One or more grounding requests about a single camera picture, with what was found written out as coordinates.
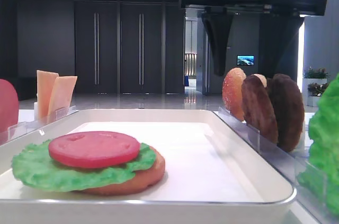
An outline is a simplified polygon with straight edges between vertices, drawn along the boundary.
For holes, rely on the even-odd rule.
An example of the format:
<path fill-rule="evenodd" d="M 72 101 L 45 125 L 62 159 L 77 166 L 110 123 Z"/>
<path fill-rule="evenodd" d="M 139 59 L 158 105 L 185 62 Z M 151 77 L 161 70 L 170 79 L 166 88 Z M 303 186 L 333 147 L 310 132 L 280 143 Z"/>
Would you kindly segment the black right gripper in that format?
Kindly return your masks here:
<path fill-rule="evenodd" d="M 226 71 L 227 44 L 234 18 L 227 10 L 288 16 L 323 16 L 326 5 L 327 0 L 179 0 L 182 9 L 205 9 L 201 18 L 209 38 L 213 72 L 217 76 L 222 76 Z M 298 77 L 299 30 L 303 23 L 303 17 L 288 17 L 284 30 L 281 73 L 295 82 Z"/>

